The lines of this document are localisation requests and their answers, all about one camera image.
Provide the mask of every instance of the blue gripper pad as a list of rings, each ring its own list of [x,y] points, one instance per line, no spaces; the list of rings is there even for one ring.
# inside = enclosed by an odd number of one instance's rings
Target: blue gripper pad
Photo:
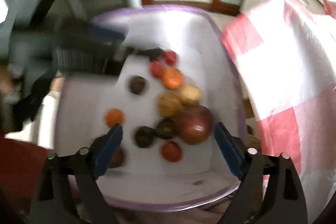
[[[111,158],[120,146],[123,139],[123,128],[121,125],[113,126],[107,133],[108,139],[95,157],[95,170],[93,172],[94,178],[104,175],[109,168]]]
[[[231,136],[222,122],[216,123],[214,135],[222,155],[230,168],[231,174],[241,180],[244,175],[242,170],[244,159],[238,153],[232,142],[234,137]]]

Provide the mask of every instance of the pink tablecloth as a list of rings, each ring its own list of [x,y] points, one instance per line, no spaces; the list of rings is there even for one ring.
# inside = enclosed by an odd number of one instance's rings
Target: pink tablecloth
[[[310,223],[336,186],[335,30],[329,16],[272,0],[240,15],[222,39],[246,84],[262,151],[291,156]]]

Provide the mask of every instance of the purple plate rim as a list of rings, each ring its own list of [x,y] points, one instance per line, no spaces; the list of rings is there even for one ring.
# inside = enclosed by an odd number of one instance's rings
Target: purple plate rim
[[[221,38],[222,38],[221,30],[218,28],[218,26],[216,25],[214,20],[210,17],[207,11],[200,9],[200,8],[184,6],[184,5],[147,5],[147,6],[144,6],[143,8],[123,8],[123,9],[106,12],[104,14],[94,17],[91,22],[94,24],[100,24],[103,21],[111,19],[113,17],[125,16],[125,15],[135,15],[135,14],[147,13],[147,12],[163,12],[163,11],[182,11],[182,12],[187,12],[191,14],[201,15],[208,20],[214,32],[217,34],[219,42],[223,46],[225,57],[227,58],[227,60],[229,60],[230,69],[234,76],[234,85],[235,85],[235,90],[237,91],[236,92],[237,98],[242,99],[242,90],[240,86],[238,70],[236,69],[236,66],[234,65],[229,54],[227,53],[227,50],[224,44],[221,41]],[[68,80],[69,79],[66,79],[63,84],[61,99],[58,105],[58,110],[62,108],[62,105],[63,105],[62,98],[66,96],[67,89],[68,89]],[[245,137],[246,136],[246,123],[245,123],[242,104],[238,105],[237,116],[238,116],[238,135],[244,141],[246,138]],[[58,122],[59,120],[58,120],[58,115],[57,115],[56,123],[55,123],[54,147],[57,147],[57,144],[58,144],[58,140],[56,136]],[[72,186],[77,188],[76,184],[73,181],[71,181],[70,183]],[[127,201],[127,200],[123,200],[119,198],[113,198],[111,196],[104,196],[104,198],[107,201],[107,203],[112,206],[119,207],[119,208],[125,208],[129,210],[147,211],[147,212],[162,212],[162,213],[163,212],[177,212],[177,211],[182,211],[182,210],[198,207],[201,205],[205,205],[207,203],[217,201],[233,193],[235,190],[238,189],[239,185],[240,185],[239,181],[236,181],[232,186],[226,187],[211,195],[208,195],[202,198],[192,199],[192,200],[185,201],[185,202],[180,202],[180,203],[138,203],[138,202]]]

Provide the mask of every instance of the orange tomato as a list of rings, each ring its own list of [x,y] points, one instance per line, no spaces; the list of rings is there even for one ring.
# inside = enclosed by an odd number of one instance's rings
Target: orange tomato
[[[105,123],[108,127],[113,127],[115,123],[123,124],[124,113],[120,109],[112,108],[106,112]]]
[[[166,67],[161,77],[162,83],[168,89],[178,89],[184,82],[184,76],[175,67]]]

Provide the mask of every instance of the dark red cloth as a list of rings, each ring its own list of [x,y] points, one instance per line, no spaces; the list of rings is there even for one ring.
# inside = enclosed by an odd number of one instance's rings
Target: dark red cloth
[[[16,210],[27,210],[47,150],[32,143],[0,138],[0,188]]]

